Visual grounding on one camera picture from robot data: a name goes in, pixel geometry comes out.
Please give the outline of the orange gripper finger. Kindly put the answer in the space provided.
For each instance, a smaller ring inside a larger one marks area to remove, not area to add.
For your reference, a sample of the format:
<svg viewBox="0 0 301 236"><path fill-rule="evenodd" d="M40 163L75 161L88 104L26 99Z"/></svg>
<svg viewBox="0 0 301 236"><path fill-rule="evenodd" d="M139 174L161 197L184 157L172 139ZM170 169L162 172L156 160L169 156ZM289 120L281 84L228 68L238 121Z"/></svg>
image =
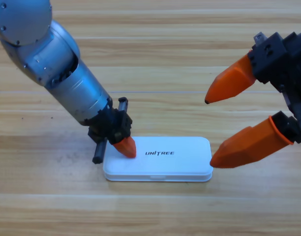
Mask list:
<svg viewBox="0 0 301 236"><path fill-rule="evenodd" d="M248 126L225 140L212 156L214 168L235 168L254 163L293 145L277 128L270 116L258 125Z"/></svg>

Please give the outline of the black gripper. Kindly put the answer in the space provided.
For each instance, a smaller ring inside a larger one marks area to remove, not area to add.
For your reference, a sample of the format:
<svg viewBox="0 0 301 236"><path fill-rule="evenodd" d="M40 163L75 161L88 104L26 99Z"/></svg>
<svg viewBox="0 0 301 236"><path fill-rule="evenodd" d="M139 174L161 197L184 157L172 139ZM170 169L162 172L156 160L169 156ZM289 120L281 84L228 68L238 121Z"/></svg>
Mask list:
<svg viewBox="0 0 301 236"><path fill-rule="evenodd" d="M96 143L92 159L94 164L103 162L107 144L126 157L136 157L136 144L131 137L132 119L127 113L128 99L119 98L117 109L112 105L112 99L108 98L107 106L88 121L88 136Z"/></svg>
<svg viewBox="0 0 301 236"><path fill-rule="evenodd" d="M205 96L210 104L235 97L256 79L271 83L283 94L293 116L282 112L272 116L278 131L291 142L301 143L301 33L282 38L279 33L254 36L251 52L216 76Z"/></svg>

